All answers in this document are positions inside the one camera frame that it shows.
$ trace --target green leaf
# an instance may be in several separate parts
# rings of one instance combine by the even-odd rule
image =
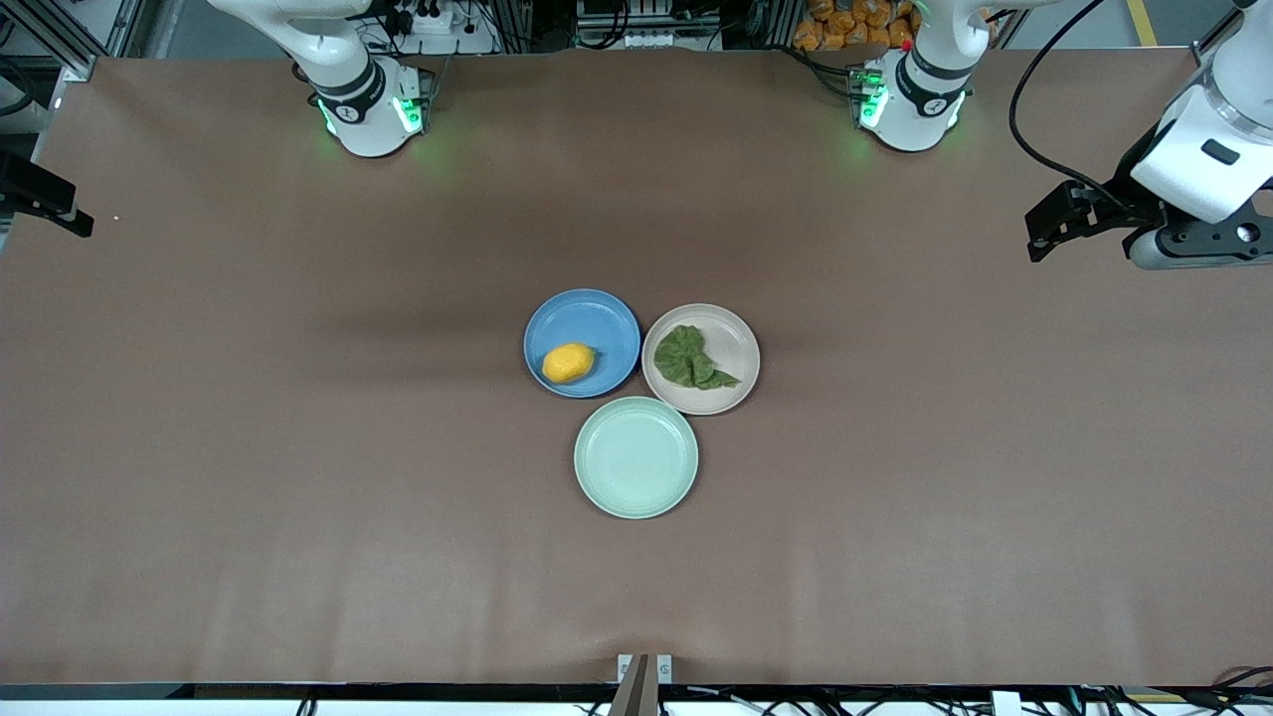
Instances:
[[[698,327],[676,326],[654,349],[654,367],[665,378],[685,387],[710,390],[738,385],[738,378],[717,369],[703,345],[703,331]]]

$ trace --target black cable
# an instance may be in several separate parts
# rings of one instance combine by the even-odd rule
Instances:
[[[596,43],[589,45],[584,41],[579,41],[579,47],[587,47],[588,50],[606,50],[614,47],[620,39],[622,39],[624,33],[628,32],[628,22],[630,19],[630,10],[628,9],[628,0],[614,0],[615,5],[615,22],[610,25],[610,32],[606,37]],[[624,27],[619,27],[619,22],[622,20]]]
[[[31,83],[31,76],[27,75],[27,73],[24,73],[17,62],[4,55],[0,55],[0,64],[9,68],[9,70],[17,75],[18,82],[15,84],[19,89],[22,89],[20,99],[5,107],[0,107],[0,117],[8,117],[9,115],[17,115],[18,112],[25,110],[32,102],[36,101],[36,88]]]
[[[1236,677],[1231,677],[1228,679],[1225,679],[1223,682],[1217,682],[1217,683],[1212,684],[1211,688],[1213,688],[1213,689],[1228,688],[1228,687],[1240,684],[1240,683],[1245,682],[1246,679],[1250,679],[1251,677],[1259,677],[1260,674],[1268,674],[1268,673],[1273,673],[1273,666],[1258,666],[1255,669],[1248,669],[1248,670],[1242,671],[1241,674],[1237,674]]]
[[[297,706],[297,716],[314,716],[318,712],[318,699],[314,698],[313,689],[306,692],[306,697]]]
[[[372,17],[376,18],[376,22],[381,25],[381,29],[384,31],[384,37],[390,38],[390,50],[392,50],[393,59],[401,57],[402,50],[398,48],[397,39],[395,38],[395,36],[390,34],[390,25],[384,24],[384,19],[381,18],[379,15],[372,15]]]
[[[760,712],[760,716],[773,716],[774,708],[778,708],[779,706],[783,706],[784,703],[788,705],[788,706],[794,706],[796,710],[799,711],[801,713],[803,713],[805,716],[813,716],[812,713],[808,712],[807,708],[805,708],[799,703],[796,703],[794,701],[785,701],[785,699],[784,701],[775,701],[775,702],[770,703],[769,708],[765,708],[764,711]]]
[[[500,23],[495,22],[495,15],[491,14],[491,9],[488,8],[485,4],[477,3],[477,9],[481,13],[481,17],[488,23],[490,23],[490,28],[493,31],[495,31],[495,32],[499,33],[499,41],[503,43],[503,47],[500,48],[500,51],[504,55],[509,54],[508,48],[513,45],[512,42],[509,42],[510,37],[521,39],[522,42],[526,42],[527,45],[531,43],[531,42],[535,42],[532,38],[530,38],[530,37],[522,37],[522,36],[517,34],[516,32],[505,32],[504,27]]]
[[[1104,1],[1105,0],[1092,0],[1087,5],[1083,5],[1083,9],[1074,13],[1073,18],[1069,18],[1069,20],[1066,24],[1060,25],[1060,29],[1057,31],[1057,34],[1051,36],[1051,39],[1045,42],[1044,46],[1039,48],[1039,54],[1035,55],[1032,60],[1030,60],[1030,64],[1026,66],[1026,71],[1022,73],[1021,75],[1021,80],[1017,82],[1017,88],[1012,92],[1012,101],[1008,102],[1008,130],[1012,131],[1012,139],[1017,140],[1017,144],[1026,154],[1030,155],[1031,159],[1039,162],[1040,164],[1048,167],[1054,172],[1060,172],[1067,177],[1088,186],[1090,189],[1105,196],[1105,199],[1113,201],[1114,205],[1122,209],[1123,211],[1129,211],[1127,205],[1119,201],[1113,194],[1109,192],[1108,189],[1101,186],[1100,182],[1097,182],[1096,180],[1088,177],[1082,172],[1078,172],[1077,169],[1072,169],[1066,164],[1062,164],[1060,162],[1055,162],[1053,159],[1049,159],[1048,157],[1044,157],[1037,149],[1035,149],[1034,147],[1030,145],[1029,141],[1026,141],[1026,138],[1021,135],[1021,130],[1017,127],[1017,104],[1021,103],[1021,92],[1026,88],[1026,83],[1030,82],[1030,76],[1034,75],[1034,71],[1039,66],[1039,62],[1041,62],[1043,59],[1048,56],[1048,52],[1050,52],[1051,48],[1055,47],[1058,42],[1060,42],[1060,38],[1064,37],[1066,33],[1069,32],[1072,27],[1078,24],[1080,20],[1086,18],[1088,13],[1095,10],[1096,6]]]
[[[1158,716],[1153,711],[1150,711],[1144,706],[1141,706],[1141,702],[1138,702],[1134,698],[1127,696],[1127,689],[1124,689],[1123,687],[1113,687],[1110,691],[1113,691],[1124,702],[1127,702],[1128,705],[1130,705],[1132,708],[1134,708],[1137,712],[1141,713],[1141,716]]]
[[[792,60],[796,60],[797,62],[815,71],[826,73],[829,75],[835,75],[835,76],[849,76],[849,70],[844,68],[833,68],[831,65],[824,65],[822,62],[819,62],[812,57],[810,57],[808,54],[796,50],[793,47],[788,47],[785,45],[766,45],[764,50],[778,50],[779,52],[787,55]]]
[[[5,27],[4,39],[0,39],[0,47],[4,47],[5,45],[9,45],[9,41],[13,38],[13,31],[18,27],[18,23],[10,18],[0,15],[0,25]]]
[[[712,43],[715,42],[715,36],[721,34],[722,32],[724,32],[727,29],[733,29],[733,28],[736,28],[736,27],[738,27],[738,25],[741,25],[741,24],[743,24],[746,22],[747,22],[747,19],[742,18],[740,20],[733,20],[732,23],[729,23],[727,25],[717,25],[717,31],[713,32],[712,37],[708,38],[708,50],[712,50]],[[724,39],[723,38],[721,39],[721,50],[724,50]]]

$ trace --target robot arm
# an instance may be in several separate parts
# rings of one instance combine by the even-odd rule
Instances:
[[[1123,247],[1142,269],[1273,261],[1273,219],[1251,203],[1273,176],[1270,66],[1273,0],[1255,0],[1104,191],[1067,181],[1026,214],[1031,261],[1113,228],[1134,229]]]
[[[372,57],[354,25],[370,0],[209,0],[264,32],[318,93],[327,131],[360,157],[382,157],[424,131],[426,76],[392,57]]]
[[[1003,0],[995,8],[1030,9],[1060,0]],[[959,120],[965,87],[990,43],[981,18],[985,0],[918,0],[923,27],[908,50],[890,50],[866,65],[872,98],[854,120],[903,152],[937,145]]]

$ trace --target lemon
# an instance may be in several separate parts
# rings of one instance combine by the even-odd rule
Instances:
[[[566,343],[544,357],[544,377],[555,383],[568,383],[588,375],[597,352],[582,343]]]

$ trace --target table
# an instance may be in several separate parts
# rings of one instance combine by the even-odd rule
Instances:
[[[285,62],[103,60],[43,164],[92,240],[0,260],[0,679],[1209,683],[1273,661],[1268,271],[1026,259],[1060,177],[992,52],[891,153],[770,54],[456,60],[364,161]],[[1021,126],[1095,176],[1192,69],[1058,52]],[[653,521],[531,380],[572,287],[742,315],[764,373]],[[645,394],[639,377],[617,395]]]

